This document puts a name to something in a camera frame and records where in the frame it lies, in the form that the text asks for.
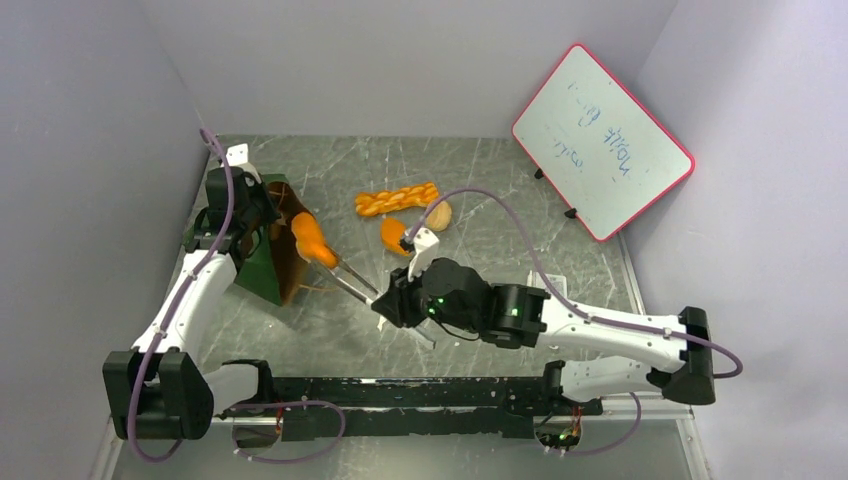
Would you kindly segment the green paper bag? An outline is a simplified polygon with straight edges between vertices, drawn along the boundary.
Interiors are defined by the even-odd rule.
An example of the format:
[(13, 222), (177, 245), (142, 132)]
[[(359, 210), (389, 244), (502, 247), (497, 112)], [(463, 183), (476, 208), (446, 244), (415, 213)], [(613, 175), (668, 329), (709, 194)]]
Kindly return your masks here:
[(285, 176), (272, 174), (262, 178), (262, 182), (280, 218), (272, 223), (250, 258), (231, 258), (236, 268), (235, 284), (272, 304), (286, 305), (303, 287), (303, 277), (311, 266), (295, 248), (291, 218), (301, 212), (313, 213), (302, 203)]

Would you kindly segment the round pale fake bun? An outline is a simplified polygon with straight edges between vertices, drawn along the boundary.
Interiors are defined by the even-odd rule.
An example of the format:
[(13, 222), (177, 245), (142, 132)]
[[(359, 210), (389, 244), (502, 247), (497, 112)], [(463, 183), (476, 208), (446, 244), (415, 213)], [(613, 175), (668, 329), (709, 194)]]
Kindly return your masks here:
[(438, 203), (433, 207), (426, 218), (426, 227), (434, 232), (446, 230), (452, 220), (453, 209), (448, 201)]

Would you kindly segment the braided fake bread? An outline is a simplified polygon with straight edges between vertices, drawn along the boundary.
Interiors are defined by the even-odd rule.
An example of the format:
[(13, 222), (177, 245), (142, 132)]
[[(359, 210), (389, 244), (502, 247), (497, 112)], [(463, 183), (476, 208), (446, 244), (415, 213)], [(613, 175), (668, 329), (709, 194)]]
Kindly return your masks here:
[(439, 196), (440, 192), (432, 182), (396, 190), (360, 192), (354, 198), (354, 209), (361, 216), (374, 217), (413, 207), (426, 208)]

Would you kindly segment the long metal tweezers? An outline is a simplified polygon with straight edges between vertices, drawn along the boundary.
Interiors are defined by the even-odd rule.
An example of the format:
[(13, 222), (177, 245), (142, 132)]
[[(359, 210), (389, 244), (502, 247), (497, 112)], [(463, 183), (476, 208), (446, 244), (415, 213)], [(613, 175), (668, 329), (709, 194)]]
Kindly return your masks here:
[[(338, 259), (335, 268), (329, 268), (318, 260), (311, 260), (310, 265), (322, 277), (364, 304), (368, 309), (372, 308), (373, 302), (380, 296), (378, 289), (344, 260)], [(402, 327), (402, 330), (428, 350), (434, 350), (437, 346), (436, 340), (422, 327)]]

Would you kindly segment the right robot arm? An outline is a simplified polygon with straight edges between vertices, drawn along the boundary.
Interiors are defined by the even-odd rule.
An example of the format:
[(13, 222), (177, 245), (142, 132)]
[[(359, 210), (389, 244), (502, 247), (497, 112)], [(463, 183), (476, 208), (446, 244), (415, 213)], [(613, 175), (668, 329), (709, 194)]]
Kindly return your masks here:
[(580, 317), (578, 304), (563, 305), (545, 289), (489, 283), (447, 258), (434, 260), (415, 278), (395, 269), (387, 291), (370, 307), (399, 328), (432, 320), (499, 348), (574, 346), (601, 353), (599, 359), (565, 362), (541, 385), (540, 402), (553, 414), (628, 392), (658, 392), (686, 405), (716, 400), (712, 354), (703, 344), (708, 322), (700, 308), (645, 316), (584, 306), (587, 315)]

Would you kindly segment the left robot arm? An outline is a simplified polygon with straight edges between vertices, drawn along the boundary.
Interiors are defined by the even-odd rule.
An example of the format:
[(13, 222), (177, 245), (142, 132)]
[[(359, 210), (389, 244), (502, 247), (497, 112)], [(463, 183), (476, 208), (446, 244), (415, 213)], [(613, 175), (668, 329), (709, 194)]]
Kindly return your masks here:
[(261, 416), (277, 388), (265, 360), (230, 360), (204, 374), (195, 361), (225, 291), (279, 215), (251, 167), (209, 171), (208, 205), (184, 241), (175, 285), (145, 332), (112, 351), (102, 373), (117, 436), (123, 440), (195, 440), (214, 417), (240, 405)]

